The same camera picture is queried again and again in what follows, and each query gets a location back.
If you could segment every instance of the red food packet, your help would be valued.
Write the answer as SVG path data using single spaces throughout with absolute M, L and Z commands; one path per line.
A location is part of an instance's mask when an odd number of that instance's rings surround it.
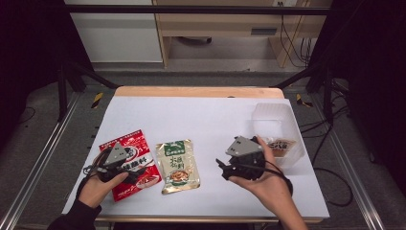
M 147 170 L 138 178 L 135 184 L 121 183 L 116 186 L 112 190 L 115 201 L 119 201 L 136 194 L 162 180 L 158 168 L 156 167 L 152 158 L 152 154 L 149 151 L 146 138 L 141 130 L 137 130 L 102 144 L 99 146 L 99 149 L 103 151 L 109 147 L 113 147 L 117 142 L 119 142 L 129 154 L 122 165 L 124 169 L 137 172 L 141 168 L 147 167 Z

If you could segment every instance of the transparent plastic container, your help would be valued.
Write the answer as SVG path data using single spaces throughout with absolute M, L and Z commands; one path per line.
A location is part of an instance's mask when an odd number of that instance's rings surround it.
M 292 167 L 306 153 L 305 144 L 289 100 L 280 103 L 258 103 L 253 114 L 254 131 L 262 139 L 290 139 L 296 142 L 284 157 L 276 157 L 278 165 Z

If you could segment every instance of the seasoning packet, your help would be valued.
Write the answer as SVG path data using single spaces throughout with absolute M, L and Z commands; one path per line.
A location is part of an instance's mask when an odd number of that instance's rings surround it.
M 121 183 L 113 188 L 113 198 L 116 202 L 136 194 L 143 189 L 149 188 L 162 180 L 161 174 L 159 174 L 158 168 L 150 153 L 146 138 L 141 130 L 104 143 L 99 146 L 99 149 L 103 151 L 109 147 L 113 147 L 117 142 L 119 142 L 128 153 L 125 162 L 122 164 L 123 169 L 134 172 L 144 167 L 147 167 L 147 169 L 138 177 L 135 184 Z
M 163 195 L 200 187 L 191 140 L 158 144 L 156 151 L 158 167 L 165 181 Z
M 284 157 L 295 146 L 296 141 L 285 138 L 265 138 L 275 157 Z

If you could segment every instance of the yellow and black tape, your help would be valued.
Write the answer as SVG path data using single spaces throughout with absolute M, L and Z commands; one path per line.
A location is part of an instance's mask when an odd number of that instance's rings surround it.
M 305 103 L 304 101 L 302 101 L 302 97 L 300 94 L 296 94 L 296 103 L 302 104 L 306 107 L 313 107 L 313 103 Z
M 97 108 L 99 105 L 99 102 L 101 101 L 102 98 L 102 93 L 98 93 L 95 97 L 95 100 L 92 103 L 92 108 Z

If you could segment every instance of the white tabletop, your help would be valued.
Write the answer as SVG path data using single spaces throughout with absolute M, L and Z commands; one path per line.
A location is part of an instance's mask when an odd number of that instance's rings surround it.
M 155 159 L 156 144 L 191 139 L 201 186 L 162 195 L 164 182 L 161 181 L 119 202 L 114 202 L 110 194 L 101 204 L 99 219 L 273 219 L 275 215 L 252 194 L 225 180 L 215 162 L 216 158 L 223 162 L 230 159 L 225 150 L 233 143 L 235 136 L 251 138 L 256 134 L 251 115 L 258 103 L 290 106 L 285 99 L 113 97 L 83 167 L 90 165 L 99 154 L 100 144 L 140 129 Z M 328 218 L 327 206 L 307 152 L 284 173 L 293 183 L 293 199 L 302 216 L 307 220 Z M 83 177 L 84 174 L 80 173 L 63 214 L 72 206 Z

